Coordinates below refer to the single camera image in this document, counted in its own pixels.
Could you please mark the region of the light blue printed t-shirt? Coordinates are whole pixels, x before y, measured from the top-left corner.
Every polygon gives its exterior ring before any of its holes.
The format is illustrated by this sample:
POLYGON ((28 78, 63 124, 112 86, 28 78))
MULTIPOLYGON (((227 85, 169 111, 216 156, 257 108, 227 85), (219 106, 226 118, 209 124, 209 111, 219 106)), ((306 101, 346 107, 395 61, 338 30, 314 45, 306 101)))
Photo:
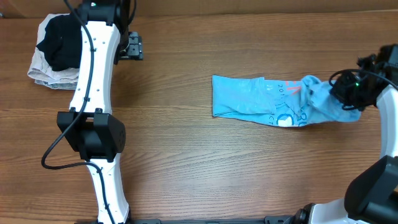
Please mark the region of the light blue printed t-shirt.
POLYGON ((213 116, 277 127, 325 122, 356 122, 358 110, 345 111, 330 95, 331 85, 307 75, 299 81, 212 76, 213 116))

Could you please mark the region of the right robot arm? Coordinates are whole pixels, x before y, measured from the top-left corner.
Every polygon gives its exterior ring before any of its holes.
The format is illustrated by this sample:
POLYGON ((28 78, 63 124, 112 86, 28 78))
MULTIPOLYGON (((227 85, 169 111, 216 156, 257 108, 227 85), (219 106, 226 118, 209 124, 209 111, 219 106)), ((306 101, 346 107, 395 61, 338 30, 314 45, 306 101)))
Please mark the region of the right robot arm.
POLYGON ((265 217, 264 223, 397 223, 397 44, 360 57, 357 66, 330 77, 330 95, 345 111, 378 110, 378 157, 342 198, 310 203, 290 216, 265 217))

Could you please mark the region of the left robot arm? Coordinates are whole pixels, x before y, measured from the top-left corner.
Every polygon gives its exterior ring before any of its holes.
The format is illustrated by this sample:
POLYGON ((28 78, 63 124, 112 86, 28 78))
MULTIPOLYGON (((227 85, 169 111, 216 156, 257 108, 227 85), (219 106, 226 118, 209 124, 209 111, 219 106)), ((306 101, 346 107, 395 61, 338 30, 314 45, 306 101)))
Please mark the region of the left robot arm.
POLYGON ((58 112, 61 136, 90 172, 98 203, 95 223, 131 223, 121 177, 125 125, 113 116, 111 80, 121 60, 142 60, 142 38, 129 25, 135 1, 83 1, 73 12, 81 25, 78 83, 68 111, 58 112))

